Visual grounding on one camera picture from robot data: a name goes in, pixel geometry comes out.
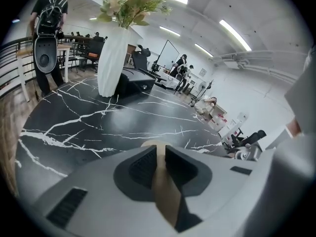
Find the air conditioner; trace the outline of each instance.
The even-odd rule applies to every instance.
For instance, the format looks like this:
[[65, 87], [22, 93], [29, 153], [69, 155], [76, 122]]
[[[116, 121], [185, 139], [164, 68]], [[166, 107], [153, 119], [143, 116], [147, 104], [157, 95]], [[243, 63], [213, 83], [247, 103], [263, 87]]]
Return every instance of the air conditioner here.
[[240, 69], [236, 61], [224, 61], [224, 63], [230, 69]]
[[222, 56], [223, 61], [233, 61], [233, 56], [229, 55], [229, 56]]

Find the black shirt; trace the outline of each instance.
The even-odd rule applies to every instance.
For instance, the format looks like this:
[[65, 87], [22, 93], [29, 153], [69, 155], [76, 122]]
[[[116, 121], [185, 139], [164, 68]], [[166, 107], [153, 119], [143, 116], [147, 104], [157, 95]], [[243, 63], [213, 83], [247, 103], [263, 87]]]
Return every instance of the black shirt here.
[[183, 59], [179, 59], [179, 60], [177, 61], [178, 68], [179, 68], [181, 65], [186, 64], [186, 63], [183, 62]]
[[38, 15], [41, 14], [42, 10], [49, 4], [55, 3], [56, 6], [59, 6], [61, 8], [61, 12], [68, 13], [68, 1], [67, 0], [38, 0], [32, 10], [33, 12], [36, 12]]

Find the black backpack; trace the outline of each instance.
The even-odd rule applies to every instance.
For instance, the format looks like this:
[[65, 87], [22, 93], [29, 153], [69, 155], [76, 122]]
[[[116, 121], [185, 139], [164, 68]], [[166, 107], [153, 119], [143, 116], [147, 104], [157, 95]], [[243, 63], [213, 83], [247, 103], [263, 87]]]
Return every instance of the black backpack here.
[[50, 3], [45, 6], [38, 16], [36, 33], [38, 36], [56, 35], [59, 23], [62, 19], [62, 8], [67, 0], [49, 0]]

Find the black marble table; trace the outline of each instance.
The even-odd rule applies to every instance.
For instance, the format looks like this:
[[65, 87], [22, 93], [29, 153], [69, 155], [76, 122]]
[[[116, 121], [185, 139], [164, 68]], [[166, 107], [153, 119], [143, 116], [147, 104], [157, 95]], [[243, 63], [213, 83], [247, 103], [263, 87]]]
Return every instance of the black marble table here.
[[97, 77], [71, 81], [41, 100], [17, 145], [19, 196], [33, 203], [87, 162], [162, 140], [196, 154], [225, 155], [220, 137], [172, 91], [101, 97]]

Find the speaker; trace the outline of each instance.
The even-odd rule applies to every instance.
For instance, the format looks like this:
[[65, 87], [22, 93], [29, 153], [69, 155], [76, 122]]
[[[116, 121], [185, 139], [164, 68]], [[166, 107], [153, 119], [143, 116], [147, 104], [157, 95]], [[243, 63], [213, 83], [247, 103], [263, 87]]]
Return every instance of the speaker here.
[[57, 39], [55, 37], [38, 37], [34, 43], [35, 63], [43, 73], [50, 73], [57, 62]]

